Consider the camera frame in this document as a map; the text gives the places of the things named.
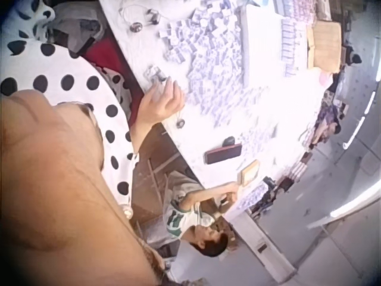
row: tabletop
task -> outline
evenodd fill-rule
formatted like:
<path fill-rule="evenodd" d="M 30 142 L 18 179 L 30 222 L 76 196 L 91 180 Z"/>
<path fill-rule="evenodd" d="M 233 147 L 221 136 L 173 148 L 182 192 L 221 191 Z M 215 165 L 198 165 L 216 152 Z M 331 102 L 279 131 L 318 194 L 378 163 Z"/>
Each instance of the tabletop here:
<path fill-rule="evenodd" d="M 159 37 L 159 31 L 167 29 L 170 22 L 189 18 L 195 9 L 200 7 L 201 1 L 100 0 L 100 3 L 122 53 L 141 88 L 146 91 L 151 86 L 144 74 L 149 66 L 154 65 L 159 67 L 165 75 L 177 80 L 179 85 L 187 91 L 189 85 L 187 74 L 191 67 L 191 57 L 185 56 L 185 61 L 181 64 L 167 61 L 164 54 L 168 47 Z M 158 25 L 148 23 L 146 14 L 148 9 L 157 10 L 161 14 Z M 130 25 L 134 22 L 143 24 L 143 29 L 138 33 L 130 31 Z M 216 127 L 216 122 L 211 116 L 202 115 L 200 106 L 187 103 L 179 114 L 165 120 L 163 125 L 205 188 L 236 181 L 238 173 L 258 159 L 261 162 L 258 177 L 242 191 L 239 197 L 244 198 L 263 177 L 279 178 L 284 170 L 291 167 L 304 152 L 297 138 L 312 121 L 316 103 L 320 103 L 321 97 L 316 95 L 314 96 L 316 100 L 310 98 L 306 101 L 302 91 L 302 87 L 306 86 L 301 84 L 302 81 L 303 79 L 294 79 L 290 82 L 277 82 L 273 89 L 256 90 L 253 96 L 258 97 L 258 104 L 253 104 L 251 107 L 253 117 L 246 117 L 240 109 L 231 110 L 231 121 Z M 283 96 L 284 88 L 288 88 L 289 98 Z M 295 105 L 285 108 L 297 100 L 305 101 L 305 110 L 300 111 L 303 108 Z M 179 118 L 185 120 L 182 129 L 176 127 Z M 279 124 L 280 121 L 289 122 L 293 128 L 289 129 L 286 123 Z M 242 132 L 249 129 L 253 130 L 253 133 L 242 137 Z M 243 143 L 243 154 L 216 164 L 205 164 L 204 153 L 220 147 L 224 139 L 229 136 L 234 136 Z M 286 156 L 281 154 L 280 146 L 288 147 Z"/>

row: black hair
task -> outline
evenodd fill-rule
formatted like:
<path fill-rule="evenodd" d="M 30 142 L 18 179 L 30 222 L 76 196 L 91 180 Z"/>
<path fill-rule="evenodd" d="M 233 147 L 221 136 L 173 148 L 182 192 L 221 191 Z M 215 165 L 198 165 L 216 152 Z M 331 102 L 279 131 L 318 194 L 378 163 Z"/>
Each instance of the black hair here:
<path fill-rule="evenodd" d="M 341 125 L 340 125 L 339 119 L 338 119 L 337 117 L 335 117 L 335 119 L 333 120 L 333 122 L 336 123 L 335 134 L 339 134 L 340 131 L 341 131 Z"/>
<path fill-rule="evenodd" d="M 352 57 L 352 62 L 354 64 L 361 64 L 363 61 L 361 61 L 361 58 L 358 54 L 354 54 Z"/>
<path fill-rule="evenodd" d="M 205 256 L 216 257 L 225 251 L 228 242 L 229 239 L 227 237 L 227 234 L 221 234 L 220 240 L 218 242 L 206 240 L 204 249 L 199 248 L 197 244 L 193 243 L 191 243 L 191 246 L 193 246 L 195 249 L 197 249 L 201 254 Z"/>

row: black polka dot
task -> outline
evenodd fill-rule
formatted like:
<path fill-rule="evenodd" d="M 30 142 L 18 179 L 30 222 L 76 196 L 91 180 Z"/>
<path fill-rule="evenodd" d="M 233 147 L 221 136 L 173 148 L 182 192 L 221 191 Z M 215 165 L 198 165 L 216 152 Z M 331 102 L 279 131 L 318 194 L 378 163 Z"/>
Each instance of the black polka dot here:
<path fill-rule="evenodd" d="M 74 85 L 74 77 L 70 74 L 65 75 L 61 79 L 61 87 L 64 91 L 69 91 Z"/>
<path fill-rule="evenodd" d="M 18 35 L 20 38 L 24 38 L 24 39 L 28 39 L 28 35 L 26 33 L 24 33 L 23 31 L 21 30 L 18 30 Z"/>
<path fill-rule="evenodd" d="M 41 51 L 43 55 L 49 57 L 55 52 L 55 46 L 53 46 L 51 43 L 43 43 L 41 45 Z"/>
<path fill-rule="evenodd" d="M 90 89 L 91 91 L 94 91 L 99 86 L 99 79 L 96 76 L 91 76 L 89 77 L 86 85 L 88 86 L 88 89 Z"/>
<path fill-rule="evenodd" d="M 36 36 L 37 33 L 37 24 L 33 26 L 33 35 Z"/>
<path fill-rule="evenodd" d="M 118 160 L 114 156 L 111 156 L 111 165 L 115 170 L 119 168 Z"/>
<path fill-rule="evenodd" d="M 33 81 L 33 88 L 44 93 L 48 88 L 48 79 L 46 76 L 40 75 Z"/>
<path fill-rule="evenodd" d="M 115 140 L 115 134 L 113 131 L 111 130 L 107 130 L 106 131 L 106 139 L 109 143 L 113 143 L 114 140 Z"/>
<path fill-rule="evenodd" d="M 126 133 L 126 140 L 131 142 L 131 135 L 129 131 Z"/>
<path fill-rule="evenodd" d="M 38 5 L 40 4 L 40 0 L 33 0 L 30 7 L 32 8 L 33 12 L 36 12 L 38 9 Z"/>
<path fill-rule="evenodd" d="M 94 111 L 94 106 L 91 103 L 85 103 L 85 106 L 89 107 L 91 111 Z"/>
<path fill-rule="evenodd" d="M 116 75 L 116 76 L 113 76 L 113 83 L 119 83 L 120 81 L 120 76 L 119 75 Z"/>
<path fill-rule="evenodd" d="M 71 50 L 69 50 L 69 55 L 71 58 L 79 58 L 79 55 L 76 52 L 73 52 Z"/>
<path fill-rule="evenodd" d="M 25 15 L 24 13 L 20 12 L 19 10 L 16 10 L 18 16 L 23 20 L 30 20 L 30 17 L 28 15 Z"/>
<path fill-rule="evenodd" d="M 121 194 L 121 195 L 128 195 L 129 194 L 129 183 L 127 183 L 127 182 L 120 182 L 119 184 L 118 184 L 118 192 L 119 192 L 119 194 Z"/>
<path fill-rule="evenodd" d="M 13 77 L 4 79 L 0 85 L 0 92 L 6 96 L 10 96 L 17 91 L 17 82 Z"/>
<path fill-rule="evenodd" d="M 12 55 L 20 55 L 25 50 L 26 41 L 9 42 L 7 47 L 13 53 Z"/>
<path fill-rule="evenodd" d="M 118 114 L 118 108 L 111 104 L 106 108 L 106 114 L 110 117 L 115 117 Z"/>
<path fill-rule="evenodd" d="M 128 87 L 128 85 L 127 85 L 127 82 L 126 82 L 126 81 L 124 81 L 122 85 L 123 85 L 123 88 L 124 88 L 124 89 L 129 89 L 129 87 Z"/>
<path fill-rule="evenodd" d="M 44 13 L 42 13 L 42 15 L 46 16 L 46 18 L 49 18 L 51 14 L 52 13 L 50 11 L 45 11 Z"/>

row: white table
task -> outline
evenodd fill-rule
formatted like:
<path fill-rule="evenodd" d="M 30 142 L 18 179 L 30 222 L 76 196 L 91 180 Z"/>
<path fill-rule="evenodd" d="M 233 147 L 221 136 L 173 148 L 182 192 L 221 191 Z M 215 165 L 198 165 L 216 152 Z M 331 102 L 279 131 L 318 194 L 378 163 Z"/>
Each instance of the white table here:
<path fill-rule="evenodd" d="M 190 0 L 187 2 L 183 2 L 182 0 L 100 0 L 100 3 L 109 25 L 113 30 L 114 36 L 132 72 L 144 91 L 148 90 L 151 83 L 143 74 L 151 65 L 158 66 L 167 76 L 176 79 L 180 86 L 185 89 L 188 88 L 186 75 L 191 64 L 190 58 L 187 58 L 183 64 L 168 62 L 163 57 L 167 47 L 164 41 L 158 37 L 158 32 L 166 29 L 170 21 L 183 20 L 191 16 L 195 8 L 200 6 L 199 0 Z M 145 13 L 147 9 L 150 8 L 159 11 L 162 15 L 159 25 L 144 26 L 139 33 L 132 33 L 129 30 L 131 23 L 147 23 Z M 263 106 L 253 107 L 253 112 L 260 113 L 264 111 Z M 240 156 L 216 164 L 206 165 L 204 163 L 204 153 L 206 151 L 220 147 L 224 139 L 229 136 L 237 138 L 242 132 L 243 127 L 240 115 L 236 114 L 235 117 L 237 119 L 233 120 L 229 126 L 220 128 L 215 128 L 212 119 L 208 116 L 202 116 L 199 108 L 196 106 L 186 105 L 181 111 L 180 117 L 185 120 L 185 126 L 182 129 L 176 127 L 176 122 L 179 118 L 178 115 L 174 115 L 165 120 L 163 125 L 205 188 L 237 180 L 237 175 L 243 167 L 254 161 L 254 159 L 260 160 L 261 168 L 258 179 L 243 190 L 243 193 L 240 195 L 241 199 L 244 198 L 245 194 L 252 191 L 254 186 L 256 186 L 264 176 L 271 176 L 275 179 L 279 178 L 284 170 L 289 165 L 291 166 L 303 152 L 303 150 L 299 148 L 300 144 L 292 145 L 289 142 L 290 150 L 288 150 L 288 162 L 274 165 L 274 154 L 279 152 L 275 151 L 274 153 L 274 148 L 269 144 L 268 148 L 256 156 L 256 158 Z M 304 131 L 305 127 L 302 129 L 303 127 L 299 130 L 299 134 Z M 241 211 L 232 208 L 230 215 L 227 217 L 234 217 Z"/>

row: boy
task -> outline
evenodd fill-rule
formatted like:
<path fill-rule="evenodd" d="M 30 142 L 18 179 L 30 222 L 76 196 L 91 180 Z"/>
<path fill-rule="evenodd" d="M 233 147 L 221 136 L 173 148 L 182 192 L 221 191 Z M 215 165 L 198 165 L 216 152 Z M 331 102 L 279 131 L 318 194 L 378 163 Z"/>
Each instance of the boy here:
<path fill-rule="evenodd" d="M 236 201 L 238 184 L 224 184 L 203 189 L 196 181 L 175 171 L 168 178 L 165 189 L 164 222 L 175 237 L 189 242 L 200 253 L 216 257 L 225 251 L 227 235 L 210 228 L 216 219 Z M 217 208 L 213 198 L 227 196 Z"/>

